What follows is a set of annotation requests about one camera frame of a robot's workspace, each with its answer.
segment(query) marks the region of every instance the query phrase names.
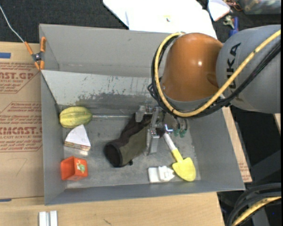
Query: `bin floor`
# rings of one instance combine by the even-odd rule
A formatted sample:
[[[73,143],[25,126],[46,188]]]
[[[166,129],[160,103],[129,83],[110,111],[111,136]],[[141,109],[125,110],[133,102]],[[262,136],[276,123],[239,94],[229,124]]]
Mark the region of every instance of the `bin floor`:
[[[129,121],[129,117],[109,117],[93,118],[92,121],[85,126],[87,135],[92,144],[88,155],[82,155],[78,150],[72,148],[64,148],[64,157],[69,156],[81,157],[87,160],[88,177],[79,181],[68,181],[67,188],[83,188],[97,186],[117,186],[117,185],[133,185],[148,184],[148,168],[158,166],[170,166],[175,162],[167,144],[163,138],[159,139],[157,152],[151,155],[143,153],[133,159],[133,165],[126,165],[122,168],[114,168],[106,159],[103,149],[106,143],[117,139],[123,128]],[[66,138],[70,129],[63,129],[63,139]],[[183,158],[191,157],[196,171],[196,180],[200,180],[200,174],[192,145],[192,138],[188,130],[184,138],[171,135],[173,142],[178,148]],[[175,176],[172,181],[182,181]]]

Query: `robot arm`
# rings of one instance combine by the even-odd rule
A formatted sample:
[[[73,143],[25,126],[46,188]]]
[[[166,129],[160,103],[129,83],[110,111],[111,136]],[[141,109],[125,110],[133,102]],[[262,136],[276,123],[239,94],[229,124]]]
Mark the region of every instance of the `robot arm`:
[[[159,78],[160,60],[174,39]],[[280,113],[280,67],[280,25],[240,31],[224,44],[204,34],[175,33],[156,52],[149,91],[165,111],[180,117],[204,116],[229,103]]]

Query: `orange clamp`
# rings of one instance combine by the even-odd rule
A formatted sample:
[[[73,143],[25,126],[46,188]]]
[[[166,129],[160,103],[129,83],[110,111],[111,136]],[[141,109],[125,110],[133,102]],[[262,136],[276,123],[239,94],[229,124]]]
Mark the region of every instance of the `orange clamp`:
[[[26,46],[26,48],[27,48],[27,50],[28,50],[28,53],[33,57],[33,59],[34,59],[34,65],[36,66],[36,68],[38,69],[38,70],[42,70],[42,69],[44,69],[44,67],[45,67],[45,63],[44,63],[44,61],[43,61],[43,59],[41,58],[41,55],[43,54],[43,53],[45,53],[45,49],[46,49],[46,46],[45,46],[45,44],[46,44],[46,38],[45,37],[42,37],[41,38],[41,42],[40,42],[40,52],[38,53],[38,55],[39,55],[39,59],[36,59],[36,55],[37,54],[34,54],[33,53],[33,50],[32,50],[32,48],[29,46],[29,44],[27,43],[27,42],[24,42],[24,44],[25,44],[25,46]]]

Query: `white brush handle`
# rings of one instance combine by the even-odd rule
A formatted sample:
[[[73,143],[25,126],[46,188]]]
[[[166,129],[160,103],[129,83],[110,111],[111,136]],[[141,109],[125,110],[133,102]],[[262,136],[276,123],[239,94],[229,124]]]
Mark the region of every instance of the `white brush handle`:
[[[170,148],[171,151],[175,150],[176,149],[176,146],[175,144],[173,143],[171,137],[169,134],[165,133],[163,135],[164,139],[165,139],[165,142],[167,143],[168,147]]]

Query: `white object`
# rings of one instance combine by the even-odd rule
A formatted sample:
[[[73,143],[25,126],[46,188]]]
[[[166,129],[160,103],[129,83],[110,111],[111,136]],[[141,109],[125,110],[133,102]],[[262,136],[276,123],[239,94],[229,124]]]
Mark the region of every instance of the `white object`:
[[[58,226],[58,212],[39,212],[38,226]]]
[[[129,30],[201,32],[216,38],[209,14],[196,0],[103,0]]]
[[[174,171],[167,166],[148,168],[151,183],[168,182],[175,177]]]
[[[214,21],[228,14],[231,8],[222,0],[208,0],[208,10]]]
[[[79,125],[73,128],[67,135],[64,145],[83,151],[89,151],[91,148],[91,144],[85,126]]]

